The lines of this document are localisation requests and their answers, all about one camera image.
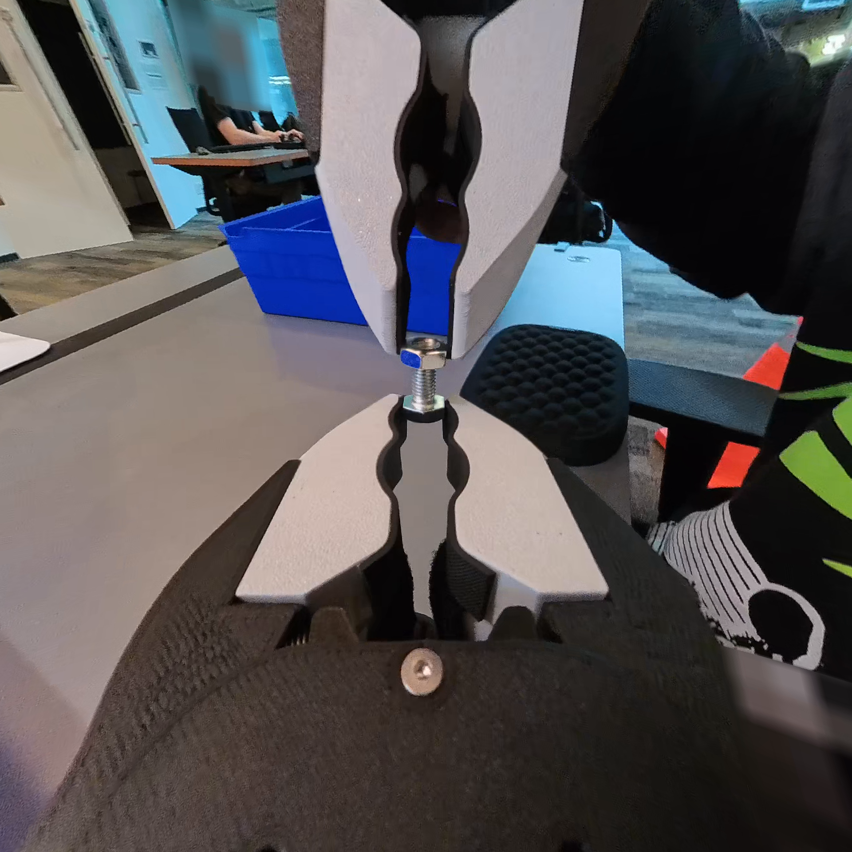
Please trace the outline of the blue plastic bin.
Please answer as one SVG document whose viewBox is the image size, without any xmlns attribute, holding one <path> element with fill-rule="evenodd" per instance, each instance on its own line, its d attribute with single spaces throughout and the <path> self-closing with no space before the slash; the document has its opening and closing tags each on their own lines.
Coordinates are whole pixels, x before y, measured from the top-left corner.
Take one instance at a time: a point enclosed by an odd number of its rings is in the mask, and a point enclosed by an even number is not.
<svg viewBox="0 0 852 852">
<path fill-rule="evenodd" d="M 262 312 L 367 324 L 319 196 L 223 223 L 220 229 Z M 450 276 L 459 253 L 459 245 L 412 232 L 406 254 L 409 331 L 448 334 Z"/>
</svg>

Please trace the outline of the white sign stand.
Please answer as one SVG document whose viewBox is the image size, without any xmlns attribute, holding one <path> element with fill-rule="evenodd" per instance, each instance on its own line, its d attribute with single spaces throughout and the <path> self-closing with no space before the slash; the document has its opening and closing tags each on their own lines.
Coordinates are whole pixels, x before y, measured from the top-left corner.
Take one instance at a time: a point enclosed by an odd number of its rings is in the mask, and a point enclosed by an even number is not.
<svg viewBox="0 0 852 852">
<path fill-rule="evenodd" d="M 0 339 L 2 374 L 31 362 L 46 354 L 51 348 L 51 344 L 45 340 L 3 331 L 0 333 Z"/>
</svg>

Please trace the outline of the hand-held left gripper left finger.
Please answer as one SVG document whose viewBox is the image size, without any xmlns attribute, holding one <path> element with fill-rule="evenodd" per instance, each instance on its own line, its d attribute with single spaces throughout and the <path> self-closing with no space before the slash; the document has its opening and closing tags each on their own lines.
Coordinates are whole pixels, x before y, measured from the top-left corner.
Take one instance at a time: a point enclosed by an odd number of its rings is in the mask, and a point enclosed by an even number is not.
<svg viewBox="0 0 852 852">
<path fill-rule="evenodd" d="M 389 394 L 310 447 L 240 580 L 240 602 L 340 607 L 356 626 L 413 626 L 394 494 L 405 439 L 401 401 Z"/>
</svg>

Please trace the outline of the silver hex nut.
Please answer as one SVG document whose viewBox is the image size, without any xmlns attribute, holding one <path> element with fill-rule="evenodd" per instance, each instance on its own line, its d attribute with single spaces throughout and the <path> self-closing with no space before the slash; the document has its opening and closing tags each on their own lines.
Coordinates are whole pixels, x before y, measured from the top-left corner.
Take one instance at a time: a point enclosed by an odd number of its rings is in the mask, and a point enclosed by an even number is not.
<svg viewBox="0 0 852 852">
<path fill-rule="evenodd" d="M 433 336 L 413 337 L 400 349 L 399 359 L 414 370 L 439 370 L 447 360 L 446 342 Z"/>
</svg>

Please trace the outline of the black office chair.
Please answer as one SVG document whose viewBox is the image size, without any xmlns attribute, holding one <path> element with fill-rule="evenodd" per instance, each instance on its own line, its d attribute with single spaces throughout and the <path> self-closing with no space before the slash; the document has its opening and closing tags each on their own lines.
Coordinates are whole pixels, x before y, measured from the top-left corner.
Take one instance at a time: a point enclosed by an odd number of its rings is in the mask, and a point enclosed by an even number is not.
<svg viewBox="0 0 852 852">
<path fill-rule="evenodd" d="M 211 150 L 213 141 L 209 136 L 205 120 L 196 109 L 167 107 L 166 110 L 191 154 L 197 154 L 201 148 Z"/>
</svg>

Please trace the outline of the black printed shirt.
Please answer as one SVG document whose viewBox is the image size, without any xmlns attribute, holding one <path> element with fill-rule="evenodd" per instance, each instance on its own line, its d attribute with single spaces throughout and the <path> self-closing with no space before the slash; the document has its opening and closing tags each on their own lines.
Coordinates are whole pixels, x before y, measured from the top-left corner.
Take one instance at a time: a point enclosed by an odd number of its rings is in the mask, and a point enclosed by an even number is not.
<svg viewBox="0 0 852 852">
<path fill-rule="evenodd" d="M 850 682 L 850 280 L 814 292 L 801 316 L 743 484 L 647 541 L 721 644 Z"/>
</svg>

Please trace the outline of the person's right forearm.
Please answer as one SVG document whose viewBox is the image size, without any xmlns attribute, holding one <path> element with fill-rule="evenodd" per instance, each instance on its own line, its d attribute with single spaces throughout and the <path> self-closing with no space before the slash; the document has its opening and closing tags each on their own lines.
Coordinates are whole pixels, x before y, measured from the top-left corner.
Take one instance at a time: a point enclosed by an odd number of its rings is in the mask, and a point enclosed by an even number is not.
<svg viewBox="0 0 852 852">
<path fill-rule="evenodd" d="M 569 175 L 687 283 L 803 316 L 794 238 L 827 101 L 738 2 L 650 2 Z"/>
</svg>

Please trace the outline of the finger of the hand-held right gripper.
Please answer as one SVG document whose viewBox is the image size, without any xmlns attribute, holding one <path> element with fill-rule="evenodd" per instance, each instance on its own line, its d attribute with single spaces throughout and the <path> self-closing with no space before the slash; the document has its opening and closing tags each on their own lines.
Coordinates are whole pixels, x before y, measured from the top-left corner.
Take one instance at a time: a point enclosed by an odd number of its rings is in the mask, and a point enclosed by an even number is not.
<svg viewBox="0 0 852 852">
<path fill-rule="evenodd" d="M 325 3 L 320 190 L 352 293 L 385 351 L 405 337 L 401 127 L 423 70 L 416 29 L 380 1 Z"/>
<path fill-rule="evenodd" d="M 560 161 L 582 10 L 514 2 L 468 42 L 463 103 L 478 148 L 460 196 L 468 231 L 454 271 L 452 359 L 504 309 L 567 178 Z"/>
</svg>

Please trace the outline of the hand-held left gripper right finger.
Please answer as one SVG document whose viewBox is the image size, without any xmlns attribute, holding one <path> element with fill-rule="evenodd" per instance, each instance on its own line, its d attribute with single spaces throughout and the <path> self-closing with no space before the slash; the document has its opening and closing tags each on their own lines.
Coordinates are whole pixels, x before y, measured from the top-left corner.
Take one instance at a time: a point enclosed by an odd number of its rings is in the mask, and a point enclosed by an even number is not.
<svg viewBox="0 0 852 852">
<path fill-rule="evenodd" d="M 474 403 L 446 402 L 442 626 L 496 626 L 512 608 L 602 602 L 609 586 L 541 451 Z"/>
</svg>

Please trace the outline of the black round cushion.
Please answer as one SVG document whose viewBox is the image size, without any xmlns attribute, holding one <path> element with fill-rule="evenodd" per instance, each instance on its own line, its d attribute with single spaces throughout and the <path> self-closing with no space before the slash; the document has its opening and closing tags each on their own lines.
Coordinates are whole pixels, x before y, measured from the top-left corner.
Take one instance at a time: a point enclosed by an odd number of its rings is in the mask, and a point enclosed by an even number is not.
<svg viewBox="0 0 852 852">
<path fill-rule="evenodd" d="M 607 462 L 629 421 L 622 346 L 590 331 L 513 325 L 496 333 L 460 395 L 500 419 L 547 458 L 571 467 Z"/>
</svg>

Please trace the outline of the small red object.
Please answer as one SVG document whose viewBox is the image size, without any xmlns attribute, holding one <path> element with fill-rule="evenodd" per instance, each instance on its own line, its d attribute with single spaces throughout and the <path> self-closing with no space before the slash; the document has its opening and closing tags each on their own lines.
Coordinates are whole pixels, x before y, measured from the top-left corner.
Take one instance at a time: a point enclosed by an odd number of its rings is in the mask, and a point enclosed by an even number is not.
<svg viewBox="0 0 852 852">
<path fill-rule="evenodd" d="M 793 329 L 767 348 L 741 377 L 773 391 L 781 387 L 789 359 L 802 325 L 797 318 Z M 710 488 L 731 488 L 742 484 L 751 463 L 758 454 L 754 446 L 727 442 L 722 450 L 714 438 L 714 430 L 657 429 L 655 443 L 664 451 L 661 502 L 687 497 Z"/>
</svg>

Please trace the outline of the wooden office desk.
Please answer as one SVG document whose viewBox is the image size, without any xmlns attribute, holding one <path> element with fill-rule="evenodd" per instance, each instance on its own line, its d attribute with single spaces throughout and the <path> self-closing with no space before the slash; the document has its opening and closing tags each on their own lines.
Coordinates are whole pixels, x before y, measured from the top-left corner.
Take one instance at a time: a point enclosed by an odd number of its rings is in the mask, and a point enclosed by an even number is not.
<svg viewBox="0 0 852 852">
<path fill-rule="evenodd" d="M 299 147 L 199 147 L 194 153 L 153 158 L 152 163 L 199 178 L 208 213 L 223 222 L 289 203 L 297 189 L 314 181 L 311 157 Z"/>
</svg>

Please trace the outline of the silver hex bolt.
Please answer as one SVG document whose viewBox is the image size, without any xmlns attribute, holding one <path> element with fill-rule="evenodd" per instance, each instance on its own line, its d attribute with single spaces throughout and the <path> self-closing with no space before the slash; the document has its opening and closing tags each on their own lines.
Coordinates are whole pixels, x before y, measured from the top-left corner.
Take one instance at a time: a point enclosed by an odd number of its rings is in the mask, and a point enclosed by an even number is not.
<svg viewBox="0 0 852 852">
<path fill-rule="evenodd" d="M 445 398 L 436 391 L 438 371 L 439 368 L 418 368 L 413 371 L 410 394 L 403 399 L 403 408 L 408 417 L 431 422 L 443 416 Z"/>
</svg>

